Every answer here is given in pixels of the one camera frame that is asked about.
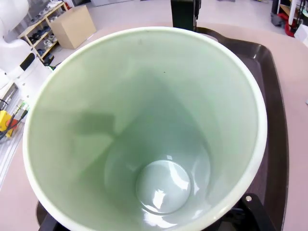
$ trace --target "wooden shelf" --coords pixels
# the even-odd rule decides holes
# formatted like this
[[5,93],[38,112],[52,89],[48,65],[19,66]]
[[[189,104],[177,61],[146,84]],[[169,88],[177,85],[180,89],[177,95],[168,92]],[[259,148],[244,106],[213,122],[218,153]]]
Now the wooden shelf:
[[48,54],[48,52],[53,48],[53,46],[57,44],[57,42],[58,42],[58,41],[54,42],[54,43],[52,44],[52,46],[49,47],[49,48],[42,54],[41,58],[44,58],[45,55]]
[[40,38],[39,38],[39,40],[38,41],[36,41],[34,44],[33,44],[33,46],[35,47],[36,45],[38,45],[38,43],[39,42],[41,42],[42,40],[43,40],[43,38],[45,38],[46,37],[46,35],[48,35],[48,33],[49,32],[51,32],[51,30],[50,31],[47,31],[47,32],[45,32]]
[[28,44],[32,47],[32,51],[33,53],[35,53],[37,55],[37,57],[44,62],[43,58],[48,54],[48,52],[51,50],[51,48],[53,48],[53,46],[58,42],[56,41],[55,43],[52,44],[52,46],[50,48],[48,48],[42,55],[40,55],[36,49],[36,46],[48,35],[49,32],[52,32],[52,30],[50,29],[49,31],[45,32],[44,34],[42,34],[42,36],[34,43],[32,44],[32,42],[30,41],[28,34],[34,30],[37,26],[39,26],[40,28],[43,28],[43,25],[41,24],[42,22],[46,22],[47,25],[51,28],[51,23],[48,19],[48,16],[50,16],[52,13],[54,13],[56,10],[60,9],[61,7],[63,7],[63,9],[65,11],[68,11],[66,5],[64,2],[60,3],[59,5],[57,5],[56,7],[54,7],[53,9],[51,9],[51,11],[49,11],[47,14],[45,14],[37,23],[33,24],[32,26],[29,26],[26,30],[24,30],[19,36],[18,38],[24,38],[25,41],[28,42]]
[[[286,5],[280,5],[280,8],[287,14],[290,15],[290,7]],[[294,18],[297,18],[298,9],[295,9]]]
[[18,38],[20,39],[21,37],[26,36],[29,34],[35,27],[37,27],[40,23],[42,23],[49,15],[51,15],[53,12],[58,10],[60,7],[64,7],[66,10],[65,3],[62,2],[61,4],[57,5],[55,8],[53,8],[51,11],[49,11],[47,14],[45,14],[37,23],[33,24],[32,26],[29,26],[26,30],[24,30]]

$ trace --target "tray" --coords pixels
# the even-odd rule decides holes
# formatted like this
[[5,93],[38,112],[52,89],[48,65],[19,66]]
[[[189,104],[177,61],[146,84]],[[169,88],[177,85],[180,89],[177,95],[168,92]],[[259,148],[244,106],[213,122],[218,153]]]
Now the tray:
[[271,52],[261,44],[227,38],[208,28],[197,27],[196,32],[215,38],[238,56],[261,89],[268,116],[268,140],[260,168],[247,193],[259,197],[276,230],[282,231],[288,194],[288,135],[281,88]]

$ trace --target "cup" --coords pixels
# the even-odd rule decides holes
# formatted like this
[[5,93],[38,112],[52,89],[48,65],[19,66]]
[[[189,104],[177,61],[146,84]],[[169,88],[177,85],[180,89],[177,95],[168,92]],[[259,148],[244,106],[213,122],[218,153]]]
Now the cup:
[[260,89],[230,50],[177,28],[117,32],[52,73],[30,111],[24,161],[72,231],[200,231],[261,163]]

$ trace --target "cup rim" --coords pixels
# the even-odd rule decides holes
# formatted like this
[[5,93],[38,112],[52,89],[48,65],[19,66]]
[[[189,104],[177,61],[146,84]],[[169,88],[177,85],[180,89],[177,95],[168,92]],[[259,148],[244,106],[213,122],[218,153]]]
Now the cup rim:
[[[246,65],[228,48],[224,47],[222,44],[214,41],[211,38],[208,38],[207,36],[203,36],[201,34],[198,34],[196,32],[179,29],[179,28],[173,28],[173,27],[164,27],[164,26],[152,26],[152,27],[138,27],[133,29],[127,29],[118,31],[106,36],[103,36],[94,42],[91,42],[84,47],[80,48],[73,54],[71,54],[68,58],[66,58],[61,64],[59,64],[59,67],[53,71],[52,74],[49,75],[48,79],[44,82],[42,88],[40,89],[38,96],[34,102],[33,109],[37,106],[38,101],[42,93],[44,92],[45,88],[48,86],[49,82],[51,81],[52,77],[56,75],[59,70],[61,69],[61,66],[69,63],[72,59],[74,59],[76,56],[80,55],[82,52],[87,50],[88,48],[95,46],[96,44],[133,32],[141,32],[141,31],[165,31],[165,32],[172,32],[172,33],[179,33],[179,34],[185,34],[188,36],[193,36],[199,40],[202,40],[204,42],[209,43],[210,45],[214,46],[218,50],[222,51],[226,56],[230,58],[241,70],[244,76],[246,76],[247,82],[253,92],[256,108],[257,108],[257,118],[258,118],[258,124],[257,124],[257,137],[256,142],[253,150],[253,154],[251,156],[251,159],[248,163],[248,166],[244,172],[244,174],[241,176],[239,181],[236,183],[236,185],[232,188],[232,190],[227,194],[215,207],[211,208],[207,213],[200,216],[199,218],[192,220],[188,222],[187,224],[181,225],[179,227],[176,227],[175,231],[199,231],[202,230],[209,225],[213,224],[215,221],[217,221],[219,218],[221,218],[225,213],[227,213],[242,197],[242,195],[245,193],[245,191],[248,189],[249,185],[251,184],[252,180],[254,179],[259,166],[261,164],[263,153],[266,146],[266,140],[267,140],[267,114],[266,114],[266,108],[263,96],[261,94],[260,88],[249,71],[249,69],[246,67]],[[32,170],[32,165],[29,158],[29,129],[32,121],[32,114],[34,110],[30,110],[28,119],[26,120],[25,124],[25,130],[23,135],[23,158],[24,158],[24,165],[26,169],[26,174],[28,177],[28,180],[30,182],[30,185],[41,202],[41,204],[45,207],[45,209],[63,226],[70,230],[76,230],[76,231],[97,231],[94,229],[91,229],[87,226],[84,226],[80,223],[78,223],[75,220],[72,220],[69,216],[64,214],[62,211],[60,211],[56,206],[53,205],[53,203],[48,199],[44,191],[41,189],[34,172]]]

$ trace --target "pink table surface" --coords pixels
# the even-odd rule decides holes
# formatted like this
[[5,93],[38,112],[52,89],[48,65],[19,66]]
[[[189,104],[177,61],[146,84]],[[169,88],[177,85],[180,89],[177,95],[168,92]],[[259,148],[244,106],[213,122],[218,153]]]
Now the pink table surface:
[[[87,42],[119,30],[140,26],[172,26],[170,23],[105,28]],[[308,48],[295,38],[276,33],[222,24],[198,24],[224,36],[260,43],[273,55],[287,117],[289,137],[289,189],[284,231],[307,231],[308,219]],[[0,191],[0,230],[36,231],[37,198],[26,178],[19,146]]]

